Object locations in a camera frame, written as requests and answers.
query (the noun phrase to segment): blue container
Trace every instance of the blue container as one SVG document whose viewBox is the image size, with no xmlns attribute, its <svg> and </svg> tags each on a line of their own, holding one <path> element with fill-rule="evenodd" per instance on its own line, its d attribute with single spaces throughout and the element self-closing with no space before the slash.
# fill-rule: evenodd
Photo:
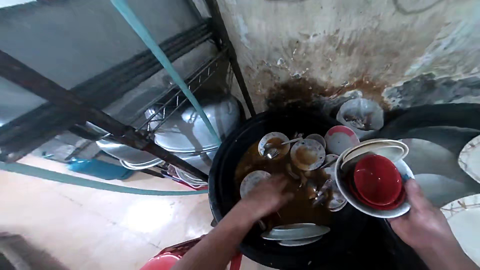
<svg viewBox="0 0 480 270">
<path fill-rule="evenodd" d="M 72 159 L 67 168 L 73 172 L 84 173 L 105 180 L 125 180 L 133 174 L 133 170 L 101 160 Z"/>
</svg>

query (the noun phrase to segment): white bowl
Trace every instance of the white bowl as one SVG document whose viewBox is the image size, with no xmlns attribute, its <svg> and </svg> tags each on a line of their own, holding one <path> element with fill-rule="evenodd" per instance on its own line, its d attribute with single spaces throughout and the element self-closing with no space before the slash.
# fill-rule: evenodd
<svg viewBox="0 0 480 270">
<path fill-rule="evenodd" d="M 351 205 L 353 205 L 353 207 L 355 207 L 356 209 L 358 209 L 359 211 L 361 211 L 361 212 L 363 212 L 367 215 L 377 217 L 377 218 L 384 218 L 384 219 L 399 217 L 399 216 L 407 213 L 410 210 L 410 204 L 408 203 L 408 201 L 406 199 L 400 206 L 398 206 L 397 208 L 392 209 L 392 210 L 378 210 L 378 209 L 371 208 L 370 206 L 367 206 L 367 205 L 364 205 L 363 203 L 361 203 L 355 197 L 355 195 L 353 195 L 352 192 L 350 191 L 350 187 L 349 187 L 348 183 L 341 179 L 342 171 L 340 169 L 340 165 L 342 164 L 342 159 L 345 156 L 345 154 L 348 154 L 348 150 L 344 151 L 340 155 L 338 160 L 336 161 L 336 164 L 335 164 L 335 181 L 336 181 L 338 189 L 342 193 L 343 197 L 345 197 L 345 199 L 347 199 L 347 201 Z M 410 170 L 410 167 L 408 167 L 408 165 L 403 160 L 399 160 L 397 162 L 394 162 L 394 164 L 395 164 L 396 168 L 398 169 L 398 172 L 400 172 L 400 175 L 402 176 L 402 178 L 404 178 L 405 175 L 407 175 L 409 178 L 415 179 L 415 177 L 412 173 L 412 170 Z"/>
</svg>

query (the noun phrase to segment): floral pattern plate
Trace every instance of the floral pattern plate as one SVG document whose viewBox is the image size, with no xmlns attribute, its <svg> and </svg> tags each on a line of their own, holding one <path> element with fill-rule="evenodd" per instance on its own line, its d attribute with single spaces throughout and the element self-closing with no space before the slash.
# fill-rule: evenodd
<svg viewBox="0 0 480 270">
<path fill-rule="evenodd" d="M 440 210 L 462 249 L 480 266 L 480 194 L 455 200 Z"/>
</svg>

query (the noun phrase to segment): aluminum pot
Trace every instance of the aluminum pot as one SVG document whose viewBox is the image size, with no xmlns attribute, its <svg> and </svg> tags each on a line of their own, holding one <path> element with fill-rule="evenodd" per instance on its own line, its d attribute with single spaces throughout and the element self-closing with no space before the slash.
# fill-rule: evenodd
<svg viewBox="0 0 480 270">
<path fill-rule="evenodd" d="M 233 96 L 218 100 L 204 99 L 200 104 L 221 139 L 225 139 L 239 125 L 240 109 Z M 145 116 L 150 117 L 154 110 L 148 110 Z M 157 125 L 157 122 L 150 123 L 152 129 Z M 205 153 L 219 147 L 191 105 L 180 108 L 165 121 L 155 133 L 155 143 L 178 154 Z"/>
</svg>

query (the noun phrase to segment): stack of bowls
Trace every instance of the stack of bowls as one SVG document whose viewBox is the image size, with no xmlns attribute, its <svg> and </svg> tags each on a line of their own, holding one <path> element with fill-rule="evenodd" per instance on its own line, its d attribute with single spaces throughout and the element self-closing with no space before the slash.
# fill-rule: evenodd
<svg viewBox="0 0 480 270">
<path fill-rule="evenodd" d="M 395 140 L 375 139 L 345 150 L 335 165 L 342 195 L 358 210 L 379 218 L 410 210 L 403 187 L 412 171 L 403 161 L 408 147 Z"/>
</svg>

